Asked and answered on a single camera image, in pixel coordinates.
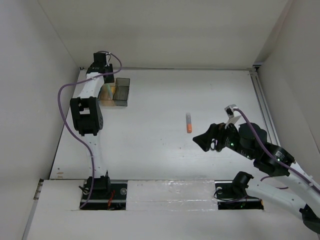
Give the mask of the green capped highlighter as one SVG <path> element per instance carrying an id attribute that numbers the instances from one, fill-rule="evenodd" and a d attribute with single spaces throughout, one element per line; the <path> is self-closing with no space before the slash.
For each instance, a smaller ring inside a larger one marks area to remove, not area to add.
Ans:
<path id="1" fill-rule="evenodd" d="M 106 84 L 106 89 L 107 89 L 108 96 L 112 99 L 113 98 L 113 92 L 112 92 L 112 88 L 111 88 L 109 83 Z"/>

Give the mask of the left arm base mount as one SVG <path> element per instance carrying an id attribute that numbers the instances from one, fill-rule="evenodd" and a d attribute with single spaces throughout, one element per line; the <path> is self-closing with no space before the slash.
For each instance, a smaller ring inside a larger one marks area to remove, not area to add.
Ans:
<path id="1" fill-rule="evenodd" d="M 94 190 L 88 203 L 81 210 L 124 211 L 128 193 L 127 181 L 112 181 L 109 193 Z"/>

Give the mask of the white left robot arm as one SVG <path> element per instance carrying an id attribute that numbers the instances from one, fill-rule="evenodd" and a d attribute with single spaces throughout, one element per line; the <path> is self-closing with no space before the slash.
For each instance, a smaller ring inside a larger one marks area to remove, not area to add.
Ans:
<path id="1" fill-rule="evenodd" d="M 70 100 L 73 126 L 85 143 L 89 161 L 89 178 L 81 190 L 84 195 L 91 194 L 94 199 L 107 198 L 112 191 L 102 157 L 99 132 L 103 129 L 104 120 L 98 99 L 101 88 L 108 79 L 105 74 L 113 71 L 110 58 L 111 54 L 107 51 L 93 54 L 93 63 L 86 72 L 88 81 L 80 94 Z"/>

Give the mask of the orange capped grey highlighter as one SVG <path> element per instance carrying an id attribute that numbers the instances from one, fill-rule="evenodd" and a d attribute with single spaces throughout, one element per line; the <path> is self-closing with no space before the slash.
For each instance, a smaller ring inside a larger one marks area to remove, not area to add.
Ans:
<path id="1" fill-rule="evenodd" d="M 186 132 L 188 134 L 192 133 L 192 119 L 191 119 L 191 114 L 189 112 L 186 113 Z"/>

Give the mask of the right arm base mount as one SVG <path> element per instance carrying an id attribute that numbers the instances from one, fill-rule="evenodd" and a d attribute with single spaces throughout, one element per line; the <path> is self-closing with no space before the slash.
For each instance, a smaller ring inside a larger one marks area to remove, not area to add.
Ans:
<path id="1" fill-rule="evenodd" d="M 253 178 L 240 171 L 233 180 L 216 180 L 213 197 L 217 200 L 218 210 L 264 210 L 262 200 L 246 192 L 249 180 Z"/>

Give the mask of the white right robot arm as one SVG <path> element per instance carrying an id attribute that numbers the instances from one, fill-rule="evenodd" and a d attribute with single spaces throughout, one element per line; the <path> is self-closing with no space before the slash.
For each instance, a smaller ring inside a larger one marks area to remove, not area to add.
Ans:
<path id="1" fill-rule="evenodd" d="M 218 200 L 231 205 L 247 197 L 267 201 L 292 213 L 311 231 L 320 232 L 320 186 L 305 172 L 294 168 L 294 157 L 269 143 L 266 131 L 257 124 L 249 122 L 236 127 L 232 123 L 213 123 L 192 140 L 204 152 L 228 148 L 252 160 L 256 169 L 291 190 L 286 192 L 239 171 L 227 188 L 215 191 Z"/>

